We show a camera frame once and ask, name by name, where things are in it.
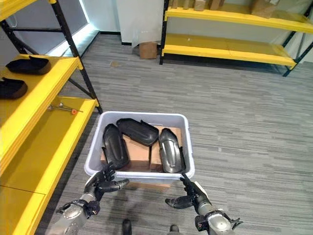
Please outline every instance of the black metal shelf frame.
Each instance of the black metal shelf frame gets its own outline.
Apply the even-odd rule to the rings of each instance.
[[[164,0],[164,9],[163,9],[163,23],[162,23],[162,36],[161,36],[161,53],[160,53],[160,65],[163,65],[163,60],[164,60],[164,54],[162,54],[164,46],[165,46],[165,39],[166,39],[166,28],[167,28],[167,21],[165,21],[165,12],[168,9],[168,5],[169,5],[169,0]],[[309,8],[307,9],[307,11],[304,13],[305,17],[309,17],[311,11],[313,9],[313,1],[310,4]],[[293,36],[296,34],[296,31],[292,31],[288,37],[286,38],[286,40],[284,41],[284,43],[282,44],[283,47],[285,47],[288,42],[293,38]],[[289,67],[286,66],[287,71],[283,74],[284,77],[287,77],[289,75],[289,73],[294,70],[294,68],[301,62],[301,60],[310,52],[310,50],[313,48],[313,42],[304,50],[304,52],[299,55],[299,52],[302,48],[302,44],[303,44],[303,39],[304,37],[302,37],[301,43],[299,45],[299,49],[298,49],[298,54],[297,57],[294,59],[294,62],[296,63],[296,65],[292,68],[289,69]]]
[[[83,88],[81,85],[79,85],[77,82],[75,82],[72,78],[69,78],[69,82],[71,82],[74,86],[76,86],[78,89],[80,89],[82,92],[87,94],[92,99],[96,99],[98,101],[98,105],[99,105],[97,107],[97,109],[98,109],[98,112],[101,114],[101,113],[103,113],[102,107],[101,107],[100,102],[97,98],[97,95],[94,91],[94,88],[90,82],[90,79],[89,79],[89,76],[86,72],[82,58],[79,55],[77,47],[73,41],[72,34],[71,34],[69,27],[68,27],[68,24],[65,20],[61,6],[60,6],[58,0],[50,0],[49,2],[52,6],[52,9],[54,11],[54,14],[55,14],[57,20],[58,20],[60,28],[19,28],[19,27],[14,28],[14,27],[10,27],[9,24],[6,22],[6,20],[1,21],[1,27],[20,54],[28,54],[27,51],[29,51],[30,53],[32,53],[34,55],[38,55],[38,53],[33,48],[31,48],[30,46],[25,44],[22,40],[20,40],[15,35],[14,31],[63,33],[65,39],[68,42],[69,48],[70,48],[73,56],[79,57],[79,59],[80,59],[80,62],[83,66],[83,69],[80,70],[80,73],[83,77],[83,80],[87,86],[88,91],[85,88]]]

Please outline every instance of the black shoe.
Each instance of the black shoe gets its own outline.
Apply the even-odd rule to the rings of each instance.
[[[123,220],[123,235],[132,235],[132,224],[129,219]]]
[[[177,225],[172,224],[171,228],[170,228],[170,232],[179,232],[179,229],[178,229]]]

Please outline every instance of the robotic arm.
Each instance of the robotic arm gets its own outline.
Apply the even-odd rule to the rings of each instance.
[[[48,235],[76,235],[87,219],[100,211],[100,200],[105,192],[124,188],[129,180],[113,181],[115,170],[112,164],[93,174],[86,182],[84,194],[80,199],[66,203],[59,208],[62,217],[47,231]]]
[[[194,206],[198,216],[195,224],[198,231],[207,231],[209,235],[235,235],[233,230],[242,223],[240,218],[233,220],[221,209],[212,206],[205,190],[198,182],[191,182],[185,173],[180,180],[185,185],[187,196],[165,199],[172,208],[184,209]]]

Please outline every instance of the shelf upright post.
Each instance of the shelf upright post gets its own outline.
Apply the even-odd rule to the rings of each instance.
[[[28,54],[26,50],[32,54],[38,54],[34,49],[26,45],[15,35],[6,20],[1,21],[1,27],[20,54]]]
[[[95,91],[93,89],[93,86],[92,86],[92,84],[91,84],[91,82],[89,80],[88,74],[86,72],[85,66],[84,66],[83,61],[81,59],[81,56],[78,53],[78,50],[77,50],[76,45],[75,45],[75,42],[73,41],[72,34],[71,34],[71,32],[69,30],[69,27],[68,27],[68,24],[67,24],[67,22],[65,20],[63,11],[61,9],[61,6],[60,6],[60,4],[59,4],[59,2],[57,0],[49,0],[49,2],[51,4],[52,9],[54,11],[54,14],[55,14],[55,16],[56,16],[56,18],[57,18],[57,20],[59,22],[59,25],[61,27],[61,30],[62,30],[63,34],[64,34],[64,37],[65,37],[65,39],[67,40],[67,42],[69,44],[69,48],[70,48],[73,56],[74,57],[79,57],[79,59],[80,59],[80,61],[82,63],[83,69],[80,70],[80,73],[82,74],[84,82],[85,82],[85,84],[86,84],[86,86],[87,86],[87,88],[88,88],[88,90],[90,92],[90,96],[93,99],[96,99],[98,101],[98,105],[99,106],[97,107],[97,109],[98,109],[98,112],[101,114],[101,113],[103,113],[102,107],[101,107],[100,102],[99,102],[99,100],[97,98],[97,95],[96,95],[96,93],[95,93]]]
[[[163,53],[163,49],[164,49],[164,46],[165,46],[165,38],[166,38],[167,19],[165,19],[165,12],[168,9],[168,4],[169,4],[169,0],[164,0],[160,65],[163,65],[163,59],[164,59],[164,55],[162,55],[162,53]]]
[[[313,9],[313,1],[311,2],[309,8],[307,9],[307,11],[304,13],[304,16],[305,17],[309,17],[311,11]],[[287,37],[287,39],[284,41],[284,43],[282,44],[283,47],[285,47],[288,42],[293,38],[293,36],[295,35],[295,31],[292,31],[289,36]],[[303,44],[303,37],[301,39],[301,45],[300,45],[300,48],[302,47],[302,44]],[[288,69],[283,77],[287,77],[289,75],[289,73],[294,70],[294,68],[300,63],[300,61],[310,52],[310,50],[313,48],[313,42],[305,49],[305,51],[300,55],[298,56],[296,59],[294,59],[294,61],[296,62],[296,65],[292,68],[292,69]]]

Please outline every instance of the yellow shelf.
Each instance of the yellow shelf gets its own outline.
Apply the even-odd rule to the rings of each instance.
[[[83,112],[46,111],[20,147],[0,178],[1,210],[12,219],[11,224],[1,224],[0,234],[35,232],[97,103],[93,99],[56,97],[53,104],[59,102]]]
[[[26,75],[12,73],[7,68],[1,72],[3,77],[25,81],[28,90],[19,99],[0,100],[0,176],[75,69],[82,69],[78,57],[35,57],[49,59],[50,72]],[[19,55],[16,59],[20,58],[28,58],[28,55]]]
[[[96,105],[94,99],[72,97],[56,97],[53,104],[59,102],[83,112],[45,111],[1,176],[0,185],[42,194],[54,190]]]
[[[3,235],[34,234],[45,195],[0,187],[0,231]]]
[[[281,45],[225,38],[166,34],[165,53],[295,66]]]
[[[0,0],[0,21],[5,20],[36,0]]]
[[[207,9],[204,11],[195,11],[193,8],[184,10],[182,7],[178,7],[176,9],[169,7],[165,13],[165,20],[167,20],[168,17],[252,24],[286,29],[289,31],[313,33],[313,24],[303,15],[285,11],[275,11],[271,18],[266,19],[251,15],[248,6],[234,4],[224,4],[223,7],[218,11]]]

